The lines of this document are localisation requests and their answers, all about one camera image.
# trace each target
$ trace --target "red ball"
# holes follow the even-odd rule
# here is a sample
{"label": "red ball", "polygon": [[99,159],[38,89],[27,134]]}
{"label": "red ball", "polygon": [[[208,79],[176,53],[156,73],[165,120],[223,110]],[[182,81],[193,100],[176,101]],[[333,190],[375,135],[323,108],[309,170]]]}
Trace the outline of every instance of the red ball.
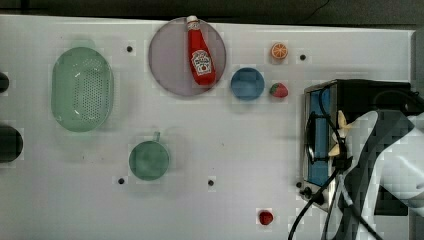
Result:
{"label": "red ball", "polygon": [[289,90],[284,86],[282,83],[275,83],[272,85],[271,89],[269,90],[269,93],[277,98],[284,98],[289,95]]}
{"label": "red ball", "polygon": [[274,217],[272,213],[268,211],[263,211],[259,214],[259,222],[261,222],[262,225],[269,225],[272,220],[274,220]]}

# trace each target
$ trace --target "white table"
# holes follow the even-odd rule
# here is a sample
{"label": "white table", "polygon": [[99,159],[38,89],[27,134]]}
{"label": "white table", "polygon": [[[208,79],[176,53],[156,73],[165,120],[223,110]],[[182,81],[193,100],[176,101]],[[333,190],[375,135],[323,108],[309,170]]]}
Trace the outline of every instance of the white table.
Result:
{"label": "white table", "polygon": [[[148,67],[150,39],[164,23],[0,16],[0,71],[11,80],[0,122],[24,138],[23,154],[0,168],[0,239],[286,239],[305,205],[295,188],[304,88],[336,78],[411,78],[412,31],[212,24],[227,47],[226,71],[212,91],[182,98]],[[116,83],[111,116],[82,134],[62,128],[50,108],[53,65],[81,39],[94,41]],[[269,59],[275,41],[289,49],[281,65]],[[244,66],[266,79],[253,103],[228,87]],[[267,94],[279,81],[289,89],[284,101]],[[140,182],[128,157],[157,130],[170,169],[160,181]],[[122,176],[127,183],[119,185]],[[276,218],[268,227],[257,224],[263,208]],[[309,210],[297,239],[320,239],[325,217]],[[407,220],[378,217],[377,230],[406,239]]]}

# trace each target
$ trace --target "green basket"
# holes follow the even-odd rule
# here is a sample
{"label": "green basket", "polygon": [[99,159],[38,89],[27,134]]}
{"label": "green basket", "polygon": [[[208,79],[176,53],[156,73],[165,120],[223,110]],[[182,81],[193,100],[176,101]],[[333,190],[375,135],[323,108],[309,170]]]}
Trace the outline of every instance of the green basket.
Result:
{"label": "green basket", "polygon": [[87,132],[106,121],[113,105],[113,74],[100,53],[85,47],[60,56],[53,69],[51,107],[56,121]]}

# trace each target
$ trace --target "ketchup label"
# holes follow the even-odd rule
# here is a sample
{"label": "ketchup label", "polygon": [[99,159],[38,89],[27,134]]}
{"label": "ketchup label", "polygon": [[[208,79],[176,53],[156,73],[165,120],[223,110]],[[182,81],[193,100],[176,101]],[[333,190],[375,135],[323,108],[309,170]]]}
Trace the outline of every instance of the ketchup label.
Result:
{"label": "ketchup label", "polygon": [[211,58],[206,51],[197,50],[193,52],[191,62],[196,69],[197,75],[200,76],[211,72]]}
{"label": "ketchup label", "polygon": [[187,29],[190,30],[199,30],[200,29],[200,25],[198,21],[193,21],[193,22],[189,22],[187,23]]}

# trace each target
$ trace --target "blue bowl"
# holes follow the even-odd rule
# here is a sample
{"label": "blue bowl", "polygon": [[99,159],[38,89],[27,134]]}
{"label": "blue bowl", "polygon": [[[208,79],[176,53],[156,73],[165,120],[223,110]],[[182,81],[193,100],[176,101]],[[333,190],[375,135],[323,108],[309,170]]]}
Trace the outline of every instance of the blue bowl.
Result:
{"label": "blue bowl", "polygon": [[240,100],[254,100],[262,94],[264,88],[264,78],[254,68],[242,68],[231,79],[231,90]]}

